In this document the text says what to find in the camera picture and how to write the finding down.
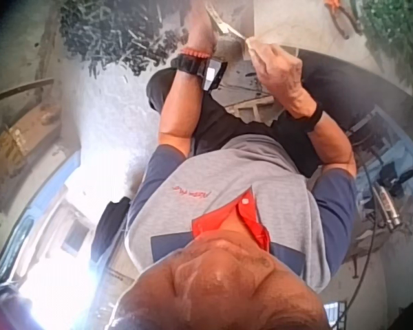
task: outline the scissors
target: scissors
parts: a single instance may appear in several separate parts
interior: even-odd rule
[[[243,34],[231,27],[228,23],[223,22],[222,18],[210,1],[205,2],[205,8],[211,18],[211,21],[215,25],[216,29],[219,30],[220,34],[232,34],[239,39],[243,39],[243,41],[246,40],[246,37]]]

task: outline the hand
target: hand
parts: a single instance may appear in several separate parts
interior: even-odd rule
[[[292,117],[312,117],[317,103],[301,84],[303,62],[278,45],[260,43],[255,38],[246,43],[259,81]]]
[[[186,23],[189,31],[187,47],[212,55],[217,38],[203,0],[191,0]]]

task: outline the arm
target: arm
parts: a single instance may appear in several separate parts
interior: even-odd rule
[[[251,59],[260,82],[284,105],[292,117],[312,117],[317,103],[301,85],[303,63],[280,46],[267,45],[250,38]],[[357,166],[352,145],[338,124],[327,114],[309,134],[310,141],[324,163],[324,172],[340,168],[356,177]]]
[[[193,1],[188,15],[189,39],[187,47],[212,54],[215,36],[211,20],[203,5]],[[202,108],[202,82],[197,76],[178,71],[165,100],[159,125],[159,145],[178,149],[185,157],[191,148],[191,137],[198,125]]]

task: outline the electric cord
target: electric cord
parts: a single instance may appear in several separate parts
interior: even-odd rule
[[[369,183],[369,187],[370,187],[370,193],[372,194],[372,198],[374,198],[374,193],[373,193],[373,183],[372,183],[372,179],[370,178],[370,173],[369,170],[366,166],[366,163],[364,163],[362,156],[357,153],[358,159],[361,163],[361,167],[364,168],[364,172],[366,173],[366,177],[367,177],[367,181]],[[374,245],[374,238],[375,235],[377,233],[377,227],[378,227],[378,221],[375,219],[374,221],[374,225],[373,225],[373,233],[372,233],[372,240],[370,242],[370,247],[367,253],[367,259],[366,259],[366,263],[364,264],[364,269],[363,272],[361,274],[361,277],[359,278],[359,282],[357,285],[357,288],[355,289],[352,298],[350,299],[350,302],[348,303],[346,309],[344,309],[344,312],[340,315],[340,317],[338,318],[338,320],[336,321],[336,323],[332,326],[332,329],[335,329],[336,327],[338,327],[338,324],[341,322],[341,320],[343,320],[343,318],[346,317],[347,312],[349,311],[349,309],[351,308],[351,306],[353,305],[353,302],[355,301],[355,299],[358,296],[359,290],[361,289],[361,286],[364,282],[364,278],[366,277],[367,274],[367,269],[369,266],[369,262],[370,262],[370,258],[372,256],[372,251],[373,251],[373,245]]]

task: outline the cloth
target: cloth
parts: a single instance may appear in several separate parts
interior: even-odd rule
[[[90,257],[97,263],[106,249],[112,244],[113,238],[119,231],[121,224],[130,208],[130,198],[123,197],[119,203],[110,202],[104,210],[92,242]]]
[[[318,189],[327,181],[340,186],[336,195]],[[188,193],[181,195],[177,187]],[[285,150],[263,135],[242,135],[220,151],[187,160],[170,146],[158,148],[129,212],[126,244],[136,267],[144,270],[186,246],[193,240],[194,219],[227,205],[248,189],[256,200],[257,220],[271,236],[270,253],[321,291],[347,252],[355,209],[354,180],[342,170],[329,171],[317,183],[314,196]],[[325,207],[320,208],[317,200]],[[329,235],[323,222],[331,229]]]
[[[257,208],[251,190],[246,191],[242,196],[225,205],[219,210],[202,215],[193,221],[194,238],[203,232],[210,232],[220,229],[220,226],[228,218],[230,213],[235,210],[242,218],[243,223],[249,229],[257,244],[265,251],[269,251],[271,239],[268,230],[257,221]]]

